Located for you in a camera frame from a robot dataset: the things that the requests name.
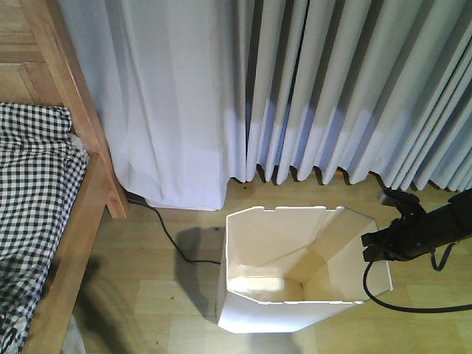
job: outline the bedding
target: bedding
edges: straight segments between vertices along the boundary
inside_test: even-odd
[[[87,154],[69,110],[0,103],[0,353],[19,353]]]

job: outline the wooden floor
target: wooden floor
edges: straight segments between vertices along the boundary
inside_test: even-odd
[[[344,205],[386,227],[398,214],[379,205],[380,188],[374,176],[354,186],[343,176],[329,186],[320,186],[315,175],[276,187],[259,179],[230,181],[221,211],[163,209],[162,215],[190,257],[219,260],[225,216],[231,212],[257,205]],[[427,210],[453,195],[431,186],[415,194]],[[383,299],[418,307],[472,302],[471,252],[472,240],[460,243],[441,273],[431,269],[427,257],[391,263],[395,289]],[[472,311],[418,315],[371,302],[297,333],[227,333],[215,324],[217,281],[217,265],[181,260],[152,211],[133,206],[126,220],[105,212],[74,310],[87,353],[472,353]]]

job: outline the curtain fold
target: curtain fold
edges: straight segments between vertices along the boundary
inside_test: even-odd
[[[472,187],[466,0],[60,0],[117,177],[220,209],[231,177]]]

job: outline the wooden headboard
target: wooden headboard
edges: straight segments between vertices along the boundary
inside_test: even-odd
[[[103,208],[125,218],[129,204],[55,0],[0,0],[0,101],[68,107],[91,156],[22,352],[58,354]]]

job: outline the octagonal bin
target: octagonal bin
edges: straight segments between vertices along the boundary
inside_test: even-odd
[[[361,235],[374,219],[339,206],[256,206],[226,218],[218,325],[233,333],[294,332],[368,300]],[[392,290],[386,261],[368,286]]]

